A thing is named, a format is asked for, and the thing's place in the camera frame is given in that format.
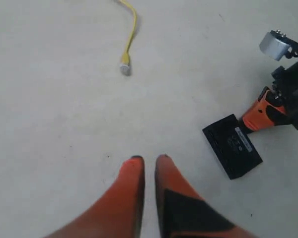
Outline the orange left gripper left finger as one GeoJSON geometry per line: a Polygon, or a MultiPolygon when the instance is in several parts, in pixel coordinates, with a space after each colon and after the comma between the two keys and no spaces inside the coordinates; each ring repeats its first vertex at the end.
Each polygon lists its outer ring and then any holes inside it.
{"type": "Polygon", "coordinates": [[[50,238],[138,238],[144,209],[145,163],[141,156],[126,160],[114,183],[84,213],[50,238]]]}

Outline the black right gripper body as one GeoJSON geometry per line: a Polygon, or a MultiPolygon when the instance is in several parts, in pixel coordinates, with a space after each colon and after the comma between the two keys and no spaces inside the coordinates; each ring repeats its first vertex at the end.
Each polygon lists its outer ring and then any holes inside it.
{"type": "MultiPolygon", "coordinates": [[[[277,42],[285,45],[281,56],[288,59],[298,58],[298,42],[291,39],[278,39],[277,42]]],[[[278,67],[272,72],[272,77],[275,89],[283,98],[287,116],[298,130],[298,61],[287,69],[278,67]]]]}

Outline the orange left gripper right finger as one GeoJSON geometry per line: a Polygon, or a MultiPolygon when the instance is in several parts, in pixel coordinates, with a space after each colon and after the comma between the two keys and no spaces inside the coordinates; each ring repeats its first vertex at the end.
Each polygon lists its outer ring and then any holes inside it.
{"type": "Polygon", "coordinates": [[[155,197],[163,238],[253,238],[213,209],[183,177],[168,155],[155,165],[155,197]]]}

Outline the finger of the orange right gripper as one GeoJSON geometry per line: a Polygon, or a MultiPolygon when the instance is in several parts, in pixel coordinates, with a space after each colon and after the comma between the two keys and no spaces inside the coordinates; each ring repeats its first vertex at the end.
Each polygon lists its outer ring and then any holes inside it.
{"type": "Polygon", "coordinates": [[[269,87],[264,87],[254,104],[238,120],[247,134],[279,125],[287,125],[283,101],[269,87]]]}

